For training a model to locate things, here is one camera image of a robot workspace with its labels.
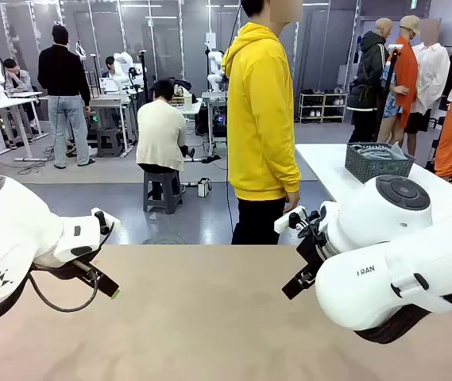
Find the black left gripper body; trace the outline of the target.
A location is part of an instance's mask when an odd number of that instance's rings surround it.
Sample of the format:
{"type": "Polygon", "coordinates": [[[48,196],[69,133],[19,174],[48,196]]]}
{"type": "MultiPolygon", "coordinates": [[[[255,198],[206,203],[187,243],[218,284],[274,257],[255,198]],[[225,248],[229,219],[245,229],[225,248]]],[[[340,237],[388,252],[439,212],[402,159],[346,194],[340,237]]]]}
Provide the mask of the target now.
{"type": "Polygon", "coordinates": [[[62,280],[77,278],[84,283],[97,283],[99,275],[96,268],[85,260],[72,260],[61,267],[48,267],[41,264],[33,265],[34,271],[45,271],[62,280]]]}

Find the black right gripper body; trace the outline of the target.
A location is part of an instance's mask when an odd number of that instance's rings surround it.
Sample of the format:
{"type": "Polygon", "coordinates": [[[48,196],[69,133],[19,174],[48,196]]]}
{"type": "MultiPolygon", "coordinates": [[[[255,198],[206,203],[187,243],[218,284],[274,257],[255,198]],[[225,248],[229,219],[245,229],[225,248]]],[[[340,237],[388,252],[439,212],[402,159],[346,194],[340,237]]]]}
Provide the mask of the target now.
{"type": "Polygon", "coordinates": [[[298,238],[302,239],[296,251],[307,264],[296,273],[295,280],[314,280],[326,260],[327,239],[325,233],[319,232],[317,222],[311,224],[304,221],[298,222],[296,230],[298,238]]]}

